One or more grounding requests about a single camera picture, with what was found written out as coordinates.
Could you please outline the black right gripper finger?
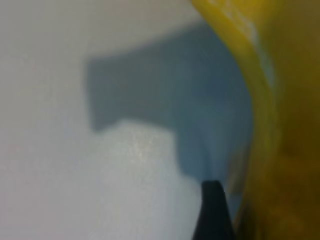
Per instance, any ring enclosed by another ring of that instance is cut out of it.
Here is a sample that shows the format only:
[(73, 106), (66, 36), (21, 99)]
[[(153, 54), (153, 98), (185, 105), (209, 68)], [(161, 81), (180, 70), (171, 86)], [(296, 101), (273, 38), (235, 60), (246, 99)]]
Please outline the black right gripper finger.
[(193, 233), (194, 240), (234, 240), (235, 232), (226, 195), (217, 180), (201, 184), (201, 208)]

